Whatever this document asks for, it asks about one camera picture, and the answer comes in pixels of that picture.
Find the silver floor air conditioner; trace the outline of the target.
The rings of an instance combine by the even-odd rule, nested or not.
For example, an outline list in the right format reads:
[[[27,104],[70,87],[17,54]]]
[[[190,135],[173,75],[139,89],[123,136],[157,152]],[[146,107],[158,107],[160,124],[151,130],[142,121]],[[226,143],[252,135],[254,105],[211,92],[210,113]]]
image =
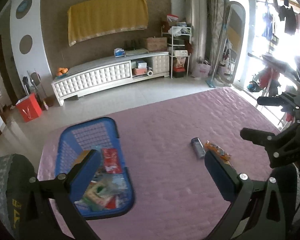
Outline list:
[[[205,59],[207,33],[207,0],[185,0],[186,23],[191,26],[190,71]]]

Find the orange snack packet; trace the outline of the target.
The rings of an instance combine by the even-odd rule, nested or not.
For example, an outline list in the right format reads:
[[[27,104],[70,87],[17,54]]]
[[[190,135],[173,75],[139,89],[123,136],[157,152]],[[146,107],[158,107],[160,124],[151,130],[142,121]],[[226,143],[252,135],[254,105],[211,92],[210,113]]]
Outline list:
[[[214,152],[215,154],[219,155],[224,161],[230,161],[230,159],[231,159],[230,154],[228,154],[221,147],[219,147],[218,145],[216,145],[210,141],[207,141],[204,144],[204,147],[207,148],[208,150]]]

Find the pink quilted table cloth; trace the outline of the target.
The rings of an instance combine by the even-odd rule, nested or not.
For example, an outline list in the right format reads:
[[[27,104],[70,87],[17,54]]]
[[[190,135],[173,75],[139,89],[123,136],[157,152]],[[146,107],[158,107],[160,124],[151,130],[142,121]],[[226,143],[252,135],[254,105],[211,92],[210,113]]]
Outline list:
[[[110,89],[69,100],[43,116],[48,131],[39,178],[55,176],[57,143],[71,124],[109,116],[119,130],[136,201],[129,213],[89,225],[102,239],[202,239],[228,204],[190,141],[198,137],[221,146],[231,164],[250,178],[270,174],[267,154],[241,139],[244,127],[277,133],[253,105],[230,88],[191,92],[187,96],[155,94],[136,86]]]

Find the pile of oranges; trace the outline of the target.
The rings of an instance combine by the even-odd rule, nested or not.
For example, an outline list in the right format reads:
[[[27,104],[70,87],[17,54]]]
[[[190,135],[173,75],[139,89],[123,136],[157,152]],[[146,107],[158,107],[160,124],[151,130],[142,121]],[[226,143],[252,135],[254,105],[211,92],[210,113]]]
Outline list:
[[[68,72],[68,68],[58,68],[56,76],[62,76],[65,75]]]

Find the brown cardboard box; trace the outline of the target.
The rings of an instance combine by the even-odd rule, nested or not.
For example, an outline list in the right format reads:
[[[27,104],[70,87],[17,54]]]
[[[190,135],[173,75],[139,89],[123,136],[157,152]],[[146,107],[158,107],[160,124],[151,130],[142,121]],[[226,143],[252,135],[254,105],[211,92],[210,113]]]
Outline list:
[[[144,48],[149,52],[166,51],[166,37],[148,37],[143,39]]]

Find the blue tissue pack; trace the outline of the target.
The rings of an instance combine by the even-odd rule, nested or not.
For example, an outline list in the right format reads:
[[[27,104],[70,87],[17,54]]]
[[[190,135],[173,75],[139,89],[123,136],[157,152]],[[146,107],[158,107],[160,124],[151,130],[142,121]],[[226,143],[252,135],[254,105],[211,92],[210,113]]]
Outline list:
[[[115,57],[124,57],[126,55],[126,52],[123,48],[115,48],[114,49],[114,56]]]

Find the white tufted TV cabinet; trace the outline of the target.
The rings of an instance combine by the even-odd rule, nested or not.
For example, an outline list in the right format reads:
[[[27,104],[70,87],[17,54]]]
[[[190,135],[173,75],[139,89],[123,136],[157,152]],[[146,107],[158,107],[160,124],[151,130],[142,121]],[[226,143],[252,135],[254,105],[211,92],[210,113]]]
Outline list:
[[[69,69],[51,86],[60,106],[71,97],[83,97],[110,88],[170,75],[167,51],[125,57],[105,57]]]

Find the grey blue cylindrical can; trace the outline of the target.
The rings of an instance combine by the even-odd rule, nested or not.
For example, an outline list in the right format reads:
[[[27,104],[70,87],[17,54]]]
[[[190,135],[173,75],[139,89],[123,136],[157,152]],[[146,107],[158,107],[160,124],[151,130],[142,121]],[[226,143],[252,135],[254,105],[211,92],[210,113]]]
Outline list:
[[[191,146],[198,159],[203,159],[205,157],[206,152],[204,146],[198,137],[191,139]]]

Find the pink white shopping bag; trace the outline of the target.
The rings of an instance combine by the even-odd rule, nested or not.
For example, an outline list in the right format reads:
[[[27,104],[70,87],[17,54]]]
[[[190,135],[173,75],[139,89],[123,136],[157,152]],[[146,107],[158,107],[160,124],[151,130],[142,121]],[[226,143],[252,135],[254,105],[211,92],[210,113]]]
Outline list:
[[[205,79],[208,77],[210,69],[211,69],[211,66],[206,60],[197,62],[194,66],[194,69],[193,69],[191,75],[194,78]]]

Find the red gift bag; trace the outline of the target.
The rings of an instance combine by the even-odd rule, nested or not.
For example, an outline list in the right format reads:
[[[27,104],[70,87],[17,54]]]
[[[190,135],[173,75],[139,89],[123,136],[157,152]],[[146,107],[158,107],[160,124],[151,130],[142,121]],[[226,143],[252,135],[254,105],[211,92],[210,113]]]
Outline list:
[[[42,114],[42,109],[34,93],[19,100],[16,104],[16,108],[25,122],[32,121]]]

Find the white metal shelf rack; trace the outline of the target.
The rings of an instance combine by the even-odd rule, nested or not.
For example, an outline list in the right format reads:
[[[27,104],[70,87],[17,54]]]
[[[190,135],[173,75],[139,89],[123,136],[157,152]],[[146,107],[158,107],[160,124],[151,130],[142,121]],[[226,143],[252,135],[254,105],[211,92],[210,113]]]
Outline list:
[[[170,77],[188,76],[192,53],[192,27],[177,15],[167,14],[161,20],[161,36],[167,40]]]

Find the green snack packet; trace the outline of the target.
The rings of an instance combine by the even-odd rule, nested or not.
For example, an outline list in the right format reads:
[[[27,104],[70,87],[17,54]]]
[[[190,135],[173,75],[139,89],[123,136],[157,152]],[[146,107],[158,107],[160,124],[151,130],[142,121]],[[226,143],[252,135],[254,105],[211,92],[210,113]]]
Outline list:
[[[83,201],[92,211],[110,210],[116,208],[116,197],[108,191],[102,181],[91,181],[83,195]]]

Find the blue plastic basket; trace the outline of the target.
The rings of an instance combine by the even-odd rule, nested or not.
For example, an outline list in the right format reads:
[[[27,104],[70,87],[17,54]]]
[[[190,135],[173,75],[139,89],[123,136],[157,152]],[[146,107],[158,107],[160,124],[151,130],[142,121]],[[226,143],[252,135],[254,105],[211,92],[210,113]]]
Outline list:
[[[70,184],[71,201],[87,220],[126,214],[135,193],[114,119],[103,117],[66,128],[59,138],[55,174],[68,174],[89,153],[93,155],[89,163]]]

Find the standing arched mirror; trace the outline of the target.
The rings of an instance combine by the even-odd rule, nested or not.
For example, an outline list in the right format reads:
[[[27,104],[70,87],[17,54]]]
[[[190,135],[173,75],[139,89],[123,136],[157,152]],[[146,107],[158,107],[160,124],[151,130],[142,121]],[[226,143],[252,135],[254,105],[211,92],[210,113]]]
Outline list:
[[[212,77],[230,86],[234,83],[242,51],[245,30],[245,8],[241,3],[231,1],[225,11]]]

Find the yellow hanging cloth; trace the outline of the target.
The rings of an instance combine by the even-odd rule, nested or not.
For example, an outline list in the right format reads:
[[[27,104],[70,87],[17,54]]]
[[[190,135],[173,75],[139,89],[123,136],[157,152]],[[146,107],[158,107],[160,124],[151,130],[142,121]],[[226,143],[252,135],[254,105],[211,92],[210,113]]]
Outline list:
[[[68,10],[68,44],[147,29],[147,0],[89,0]]]

